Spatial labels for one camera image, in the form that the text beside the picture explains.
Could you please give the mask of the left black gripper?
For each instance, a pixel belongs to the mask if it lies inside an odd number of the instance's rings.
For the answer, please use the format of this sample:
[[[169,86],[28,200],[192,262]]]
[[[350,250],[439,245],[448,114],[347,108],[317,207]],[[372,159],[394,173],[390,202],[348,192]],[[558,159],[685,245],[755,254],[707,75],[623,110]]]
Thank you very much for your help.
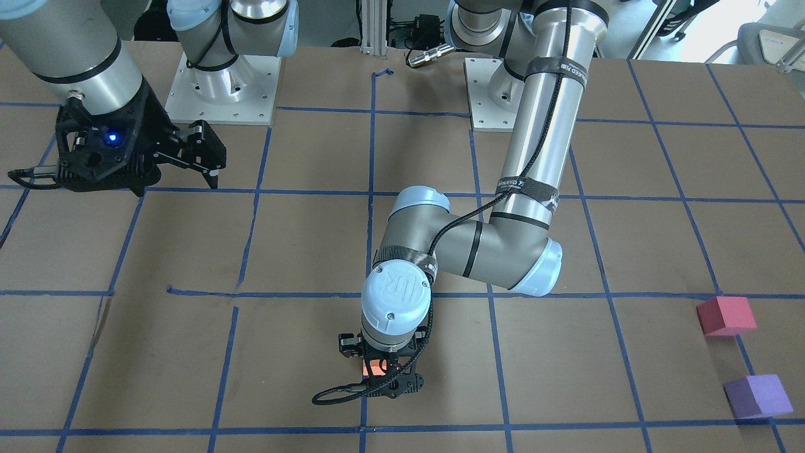
[[[346,384],[342,387],[343,392],[358,393],[371,389],[367,395],[371,398],[375,396],[387,396],[397,398],[406,393],[417,393],[425,386],[425,379],[415,372],[415,364],[406,372],[401,372],[397,378],[383,388],[374,389],[380,382],[383,382],[393,372],[405,367],[409,359],[414,358],[419,352],[419,348],[425,344],[424,332],[415,332],[414,337],[399,352],[383,352],[372,347],[358,333],[340,333],[339,351],[347,358],[359,356],[364,361],[364,379],[359,384]]]

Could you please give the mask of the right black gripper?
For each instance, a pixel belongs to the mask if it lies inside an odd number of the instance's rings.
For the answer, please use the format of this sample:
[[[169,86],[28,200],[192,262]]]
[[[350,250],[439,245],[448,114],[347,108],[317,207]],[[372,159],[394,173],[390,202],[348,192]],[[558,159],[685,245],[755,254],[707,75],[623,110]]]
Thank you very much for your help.
[[[55,124],[55,182],[77,192],[128,188],[142,198],[161,178],[158,164],[172,164],[201,173],[217,189],[224,143],[205,120],[177,129],[146,80],[129,103],[107,114],[90,115],[82,101],[68,101]]]

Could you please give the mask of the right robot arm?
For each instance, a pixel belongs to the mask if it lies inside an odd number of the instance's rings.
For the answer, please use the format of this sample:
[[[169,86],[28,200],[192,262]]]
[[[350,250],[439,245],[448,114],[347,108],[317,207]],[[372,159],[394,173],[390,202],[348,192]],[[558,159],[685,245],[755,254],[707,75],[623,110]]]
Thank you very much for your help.
[[[296,1],[169,1],[183,72],[204,106],[181,128],[158,100],[98,1],[3,1],[2,39],[57,96],[57,163],[8,172],[31,190],[129,189],[141,197],[164,164],[198,172],[211,189],[226,148],[209,124],[213,105],[265,101],[253,59],[296,51]]]

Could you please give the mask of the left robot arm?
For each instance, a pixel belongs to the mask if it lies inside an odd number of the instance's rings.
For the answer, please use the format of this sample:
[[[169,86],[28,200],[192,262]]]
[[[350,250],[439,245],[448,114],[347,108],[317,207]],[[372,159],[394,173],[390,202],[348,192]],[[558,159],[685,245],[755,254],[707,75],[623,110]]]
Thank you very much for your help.
[[[334,405],[364,396],[418,392],[415,364],[430,341],[439,271],[531,296],[554,287],[562,247],[548,236],[558,187],[594,49],[606,35],[609,1],[453,1],[445,38],[493,55],[515,81],[518,102],[505,164],[491,201],[463,216],[428,186],[397,195],[360,295],[359,333],[339,350],[379,361],[380,374],[313,396]]]

